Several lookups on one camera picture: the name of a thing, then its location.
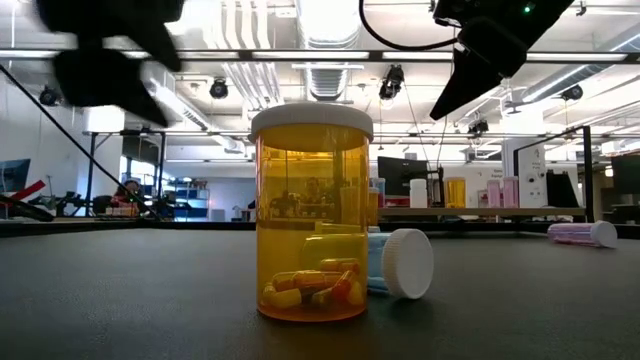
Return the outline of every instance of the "dark table surface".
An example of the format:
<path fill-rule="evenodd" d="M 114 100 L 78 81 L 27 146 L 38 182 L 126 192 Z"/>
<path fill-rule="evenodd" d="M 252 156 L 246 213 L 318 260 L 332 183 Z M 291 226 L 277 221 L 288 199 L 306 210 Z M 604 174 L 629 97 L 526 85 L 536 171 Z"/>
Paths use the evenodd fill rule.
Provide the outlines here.
<path fill-rule="evenodd" d="M 418 301 L 326 324 L 255 309 L 255 233 L 0 240 L 0 359 L 638 359 L 640 242 L 434 239 Z"/>

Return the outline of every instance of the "computer screen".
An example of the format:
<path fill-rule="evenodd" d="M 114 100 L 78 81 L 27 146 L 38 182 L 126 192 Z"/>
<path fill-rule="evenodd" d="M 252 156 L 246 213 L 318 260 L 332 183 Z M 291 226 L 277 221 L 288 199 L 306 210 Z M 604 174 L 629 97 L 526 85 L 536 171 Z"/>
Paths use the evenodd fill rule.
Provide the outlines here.
<path fill-rule="evenodd" d="M 378 177 L 386 180 L 386 195 L 409 196 L 412 179 L 427 179 L 428 164 L 422 160 L 378 157 Z"/>
<path fill-rule="evenodd" d="M 23 190 L 30 164 L 31 159 L 0 161 L 0 193 Z"/>
<path fill-rule="evenodd" d="M 624 155 L 611 158 L 613 187 L 618 194 L 640 194 L 640 156 Z"/>

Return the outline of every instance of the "ceiling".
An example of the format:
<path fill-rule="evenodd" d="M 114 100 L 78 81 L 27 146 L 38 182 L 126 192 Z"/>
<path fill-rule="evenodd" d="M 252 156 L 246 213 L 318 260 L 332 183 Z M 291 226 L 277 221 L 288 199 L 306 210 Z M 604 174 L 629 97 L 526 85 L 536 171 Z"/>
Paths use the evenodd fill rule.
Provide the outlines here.
<path fill-rule="evenodd" d="M 203 33 L 209 29 L 215 19 L 202 11 L 212 0 L 187 0 L 183 12 L 183 29 L 176 34 L 175 41 L 183 49 L 208 48 Z M 223 22 L 227 11 L 223 0 Z M 429 1 L 425 0 L 367 0 L 367 19 L 376 31 L 388 40 L 404 45 L 421 45 L 449 39 L 453 36 L 452 28 L 445 28 L 433 23 L 428 12 Z M 535 51 L 593 51 L 607 40 L 616 37 L 626 29 L 640 23 L 640 3 L 637 0 L 588 0 L 588 10 L 584 16 L 576 16 L 576 1 L 556 25 L 550 29 L 534 46 Z M 270 44 L 278 49 L 299 48 L 299 34 L 295 15 L 294 0 L 267 0 L 269 15 L 267 34 Z M 240 36 L 241 8 L 237 4 L 237 32 Z M 326 18 L 327 26 L 331 26 L 331 8 L 326 14 L 318 14 Z M 30 5 L 18 0 L 0 0 L 0 46 L 19 48 L 61 48 L 73 46 L 72 38 L 66 35 L 54 35 L 43 31 L 34 21 Z M 126 40 L 115 39 L 112 43 L 118 47 L 130 47 L 133 44 Z M 373 39 L 364 29 L 360 31 L 357 42 L 359 49 L 384 49 L 385 47 Z M 276 74 L 286 102 L 304 101 L 307 91 L 303 71 L 292 69 L 292 64 L 276 63 Z M 346 95 L 343 100 L 348 105 L 366 111 L 376 123 L 376 130 L 386 132 L 415 131 L 418 124 L 421 131 L 440 133 L 444 122 L 434 122 L 428 116 L 440 92 L 452 71 L 450 64 L 402 64 L 405 72 L 405 86 L 394 99 L 393 106 L 381 106 L 377 92 L 380 79 L 388 69 L 388 64 L 365 63 L 362 70 L 351 70 L 348 77 Z M 14 64 L 17 72 L 28 75 L 29 82 L 46 79 L 49 69 L 44 62 L 24 62 Z M 562 69 L 563 65 L 527 64 L 513 79 L 505 81 L 505 89 L 527 88 L 549 77 Z M 640 66 L 616 66 L 604 71 L 582 85 L 585 97 L 577 102 L 564 103 L 559 100 L 543 100 L 540 104 L 545 115 L 547 131 L 557 131 L 567 124 L 582 119 L 597 118 L 606 112 L 636 101 L 629 94 L 637 94 L 640 82 L 635 77 L 640 75 Z M 246 101 L 227 80 L 229 96 L 222 100 L 214 100 L 208 90 L 216 77 L 225 77 L 225 71 L 219 63 L 187 63 L 182 73 L 176 74 L 176 90 L 187 98 L 200 112 L 209 117 L 216 127 L 226 130 L 247 130 L 250 119 L 247 116 Z M 616 90 L 607 90 L 628 82 Z M 487 100 L 487 97 L 462 107 L 448 117 L 447 132 L 460 130 L 453 125 L 464 125 L 465 115 Z M 492 125 L 492 131 L 499 131 L 501 113 L 498 99 L 489 100 L 483 107 L 481 117 Z M 623 126 L 640 121 L 640 109 L 633 108 L 619 116 L 612 116 L 600 125 Z M 189 124 L 178 124 L 187 127 Z M 610 127 L 603 127 L 600 132 Z M 210 139 L 183 137 L 171 140 L 180 145 L 200 145 L 211 143 Z"/>

